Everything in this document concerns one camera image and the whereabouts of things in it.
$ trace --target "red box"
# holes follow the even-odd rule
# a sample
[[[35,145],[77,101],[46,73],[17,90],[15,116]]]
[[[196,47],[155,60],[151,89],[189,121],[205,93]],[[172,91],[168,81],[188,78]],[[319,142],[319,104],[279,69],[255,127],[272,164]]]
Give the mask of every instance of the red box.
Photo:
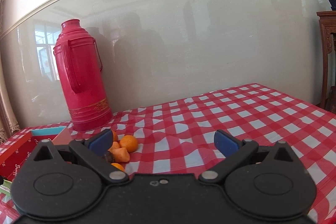
[[[43,128],[27,132],[20,136],[20,139],[10,145],[7,150],[0,155],[0,175],[12,181],[27,157],[33,151],[39,141],[50,139],[55,145],[68,144],[72,138],[67,127]]]

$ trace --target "red thermos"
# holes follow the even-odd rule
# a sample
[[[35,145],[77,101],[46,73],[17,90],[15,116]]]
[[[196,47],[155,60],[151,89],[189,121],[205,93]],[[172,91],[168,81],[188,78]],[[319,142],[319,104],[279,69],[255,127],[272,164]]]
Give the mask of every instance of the red thermos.
[[[112,113],[100,76],[95,39],[80,27],[78,19],[62,23],[54,55],[74,129],[89,131],[108,123]]]

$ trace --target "gold decorative band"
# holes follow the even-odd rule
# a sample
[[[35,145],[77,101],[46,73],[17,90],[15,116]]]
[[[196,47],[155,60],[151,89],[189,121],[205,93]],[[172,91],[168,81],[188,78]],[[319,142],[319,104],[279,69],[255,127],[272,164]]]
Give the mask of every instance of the gold decorative band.
[[[96,102],[88,106],[84,106],[84,107],[76,108],[76,109],[70,109],[69,112],[70,112],[70,115],[73,117],[73,116],[80,115],[80,114],[85,115],[87,112],[90,112],[92,110],[101,111],[101,110],[107,109],[108,107],[109,107],[109,103],[107,102],[107,99],[105,98],[99,102]]]

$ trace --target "table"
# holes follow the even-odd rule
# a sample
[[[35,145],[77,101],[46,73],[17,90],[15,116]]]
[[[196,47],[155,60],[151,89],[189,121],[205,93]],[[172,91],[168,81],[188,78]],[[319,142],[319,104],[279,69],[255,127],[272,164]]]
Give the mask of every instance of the table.
[[[332,37],[334,47],[336,48],[336,11],[317,12],[320,17],[320,31],[322,40],[322,56],[323,56],[323,78],[322,93],[320,107],[325,109],[328,81],[328,54],[332,51]]]
[[[76,132],[74,138],[90,138],[101,129]],[[291,145],[317,185],[317,197],[309,215],[329,224],[336,216],[336,116],[302,100],[260,84],[248,84],[161,105],[114,114],[104,128],[119,138],[134,135],[139,148],[125,165],[128,174],[195,173],[224,159],[213,143],[216,129],[242,139],[271,145],[284,139]],[[11,137],[35,128],[27,128]],[[0,195],[0,223],[18,216],[10,198]]]

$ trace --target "blue gripper pad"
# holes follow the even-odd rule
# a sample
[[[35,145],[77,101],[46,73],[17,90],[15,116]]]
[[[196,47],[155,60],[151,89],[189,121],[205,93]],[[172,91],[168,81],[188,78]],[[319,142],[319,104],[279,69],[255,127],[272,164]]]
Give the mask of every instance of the blue gripper pad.
[[[113,134],[111,130],[104,130],[90,141],[87,148],[94,152],[97,156],[103,156],[104,153],[112,146]]]
[[[215,147],[227,158],[238,151],[242,142],[223,130],[217,130],[214,136]]]

